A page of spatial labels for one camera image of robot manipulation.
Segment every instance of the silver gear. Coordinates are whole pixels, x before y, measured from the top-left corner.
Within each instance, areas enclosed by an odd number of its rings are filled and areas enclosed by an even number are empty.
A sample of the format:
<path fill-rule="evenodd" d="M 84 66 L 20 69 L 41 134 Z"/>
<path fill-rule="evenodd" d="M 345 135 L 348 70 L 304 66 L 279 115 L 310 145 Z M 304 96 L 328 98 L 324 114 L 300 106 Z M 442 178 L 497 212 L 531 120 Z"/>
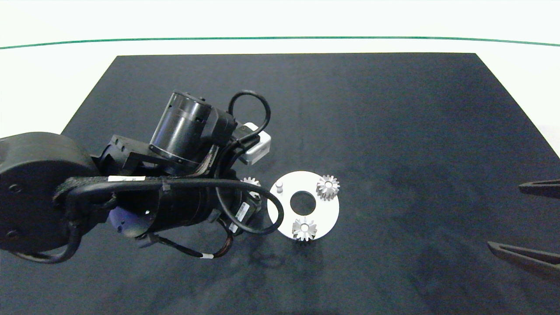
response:
<path fill-rule="evenodd" d="M 340 185 L 336 177 L 325 175 L 317 183 L 317 195 L 323 200 L 332 200 L 338 194 Z"/>
<path fill-rule="evenodd" d="M 317 235 L 317 225 L 313 221 L 307 222 L 305 217 L 301 220 L 296 219 L 292 224 L 292 234 L 296 240 L 313 240 Z"/>
<path fill-rule="evenodd" d="M 249 183 L 249 184 L 256 185 L 256 186 L 259 186 L 259 187 L 260 187 L 260 182 L 259 182 L 256 178 L 250 178 L 250 177 L 246 177 L 246 178 L 245 178 L 245 177 L 243 177 L 242 182 L 244 182 L 244 183 Z M 251 191 L 251 192 L 249 192 L 249 194 L 250 194 L 253 198 L 257 198 L 257 199 L 260 198 L 260 195 L 259 195 L 258 193 L 256 193 L 256 192 Z"/>

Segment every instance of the motor housing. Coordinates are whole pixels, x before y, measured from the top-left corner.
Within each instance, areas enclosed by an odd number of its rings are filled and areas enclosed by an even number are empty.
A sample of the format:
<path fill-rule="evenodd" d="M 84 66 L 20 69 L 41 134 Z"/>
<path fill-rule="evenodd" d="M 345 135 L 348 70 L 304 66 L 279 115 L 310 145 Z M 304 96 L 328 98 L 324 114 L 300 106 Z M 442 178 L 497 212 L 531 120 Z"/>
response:
<path fill-rule="evenodd" d="M 99 176 L 72 139 L 29 132 L 0 139 L 0 249 L 43 252 L 68 242 L 64 210 L 53 193 L 69 177 Z M 95 226 L 82 226 L 85 234 Z"/>

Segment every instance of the white background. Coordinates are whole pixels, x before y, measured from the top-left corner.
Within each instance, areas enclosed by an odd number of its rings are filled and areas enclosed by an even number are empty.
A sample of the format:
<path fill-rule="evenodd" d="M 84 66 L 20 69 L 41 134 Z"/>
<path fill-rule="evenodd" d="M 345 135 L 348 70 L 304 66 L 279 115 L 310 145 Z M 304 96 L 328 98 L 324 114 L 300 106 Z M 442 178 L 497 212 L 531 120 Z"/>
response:
<path fill-rule="evenodd" d="M 0 1 L 0 47 L 223 36 L 445 36 L 560 44 L 556 1 Z M 0 49 L 0 137 L 60 133 L 118 55 L 477 53 L 560 156 L 560 47 L 464 40 L 122 41 Z"/>

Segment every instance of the white label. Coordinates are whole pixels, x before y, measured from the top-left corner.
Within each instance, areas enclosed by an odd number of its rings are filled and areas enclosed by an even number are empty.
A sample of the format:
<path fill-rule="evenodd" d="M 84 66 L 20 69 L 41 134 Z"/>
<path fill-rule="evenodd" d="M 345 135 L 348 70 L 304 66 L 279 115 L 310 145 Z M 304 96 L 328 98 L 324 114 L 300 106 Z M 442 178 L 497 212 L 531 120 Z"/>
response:
<path fill-rule="evenodd" d="M 116 176 L 116 175 L 111 175 L 109 176 L 109 179 L 107 179 L 108 182 L 136 182 L 139 180 L 146 180 L 146 176 Z"/>
<path fill-rule="evenodd" d="M 235 218 L 238 219 L 239 221 L 243 221 L 243 218 L 247 214 L 248 209 L 249 209 L 249 205 L 246 202 L 242 203 L 241 207 L 239 207 L 239 210 L 237 211 L 237 214 L 235 215 Z M 235 232 L 237 232 L 237 228 L 238 228 L 238 226 L 235 225 L 235 223 L 231 223 L 230 231 L 235 233 Z"/>

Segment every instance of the screw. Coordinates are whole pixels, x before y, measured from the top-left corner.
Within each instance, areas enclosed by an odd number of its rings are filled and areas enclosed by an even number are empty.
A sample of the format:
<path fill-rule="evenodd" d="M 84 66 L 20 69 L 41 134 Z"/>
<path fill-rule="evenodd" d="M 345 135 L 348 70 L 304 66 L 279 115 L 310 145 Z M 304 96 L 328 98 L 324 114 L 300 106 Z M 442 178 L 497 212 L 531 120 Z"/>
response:
<path fill-rule="evenodd" d="M 8 187 L 8 190 L 9 190 L 10 192 L 13 192 L 13 193 L 20 193 L 20 192 L 22 192 L 22 191 L 24 190 L 24 188 L 21 187 L 21 185 L 13 184 L 13 185 L 11 185 L 11 186 Z"/>
<path fill-rule="evenodd" d="M 283 186 L 283 183 L 281 181 L 276 182 L 276 192 L 277 193 L 282 193 L 284 191 L 282 186 Z"/>

